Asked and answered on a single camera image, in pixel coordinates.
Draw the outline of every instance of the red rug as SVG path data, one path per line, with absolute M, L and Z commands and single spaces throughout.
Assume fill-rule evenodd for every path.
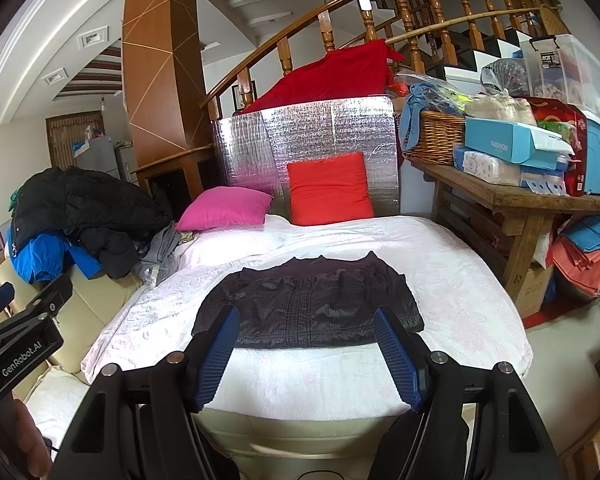
M 525 329 L 533 328 L 557 317 L 564 316 L 571 310 L 583 306 L 581 301 L 569 300 L 567 298 L 555 298 L 555 300 L 544 304 L 538 312 L 522 320 Z

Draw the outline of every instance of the black puffer jacket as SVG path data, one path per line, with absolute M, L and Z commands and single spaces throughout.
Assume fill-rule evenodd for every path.
M 168 204 L 100 171 L 49 168 L 27 180 L 11 217 L 11 254 L 45 231 L 64 231 L 100 260 L 112 278 L 126 275 L 136 248 L 171 221 Z

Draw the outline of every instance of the blue jacket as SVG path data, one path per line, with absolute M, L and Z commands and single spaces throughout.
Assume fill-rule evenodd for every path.
M 12 250 L 11 230 L 7 231 L 7 247 Z M 92 278 L 102 270 L 99 261 L 89 256 L 82 247 L 69 242 L 61 232 L 41 233 L 32 238 L 26 246 L 13 256 L 11 263 L 18 275 L 27 283 L 48 282 L 62 274 L 64 256 L 69 253 L 74 263 L 87 278 Z

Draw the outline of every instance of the screw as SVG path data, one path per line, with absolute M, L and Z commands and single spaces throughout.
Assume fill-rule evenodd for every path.
M 511 363 L 507 363 L 506 361 L 502 361 L 498 363 L 498 370 L 500 370 L 503 374 L 511 374 L 513 373 L 513 365 Z
M 436 364 L 443 365 L 449 361 L 449 356 L 440 350 L 436 350 L 435 352 L 431 352 L 431 360 Z
M 167 355 L 167 362 L 172 365 L 176 365 L 184 361 L 184 352 L 171 352 Z
M 108 365 L 104 365 L 102 370 L 100 371 L 105 377 L 111 377 L 114 373 L 118 371 L 118 365 L 109 363 Z

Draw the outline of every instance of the white bedsheet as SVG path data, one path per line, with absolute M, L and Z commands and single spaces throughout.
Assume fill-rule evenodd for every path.
M 531 347 L 487 265 L 447 229 L 407 216 L 315 227 L 267 216 L 259 228 L 205 232 L 181 256 L 181 270 L 131 298 L 102 331 L 82 370 L 92 381 L 107 363 L 144 367 L 184 349 L 200 303 L 230 272 L 267 269 L 293 256 L 355 260 L 369 251 L 406 276 L 424 319 L 421 336 L 432 350 L 475 367 L 507 360 L 526 374 Z M 279 420 L 347 420 L 408 409 L 377 344 L 235 349 L 208 407 Z

